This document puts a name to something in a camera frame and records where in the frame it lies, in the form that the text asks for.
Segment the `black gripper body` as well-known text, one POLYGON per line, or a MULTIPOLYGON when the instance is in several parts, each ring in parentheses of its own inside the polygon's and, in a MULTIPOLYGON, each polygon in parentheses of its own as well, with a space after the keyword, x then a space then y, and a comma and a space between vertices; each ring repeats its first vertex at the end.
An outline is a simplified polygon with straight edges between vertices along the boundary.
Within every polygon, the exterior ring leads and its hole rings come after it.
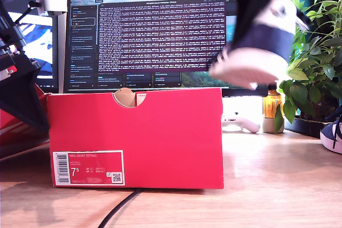
POLYGON ((26 45, 19 21, 1 6, 1 76, 38 75, 40 64, 26 56, 26 45))

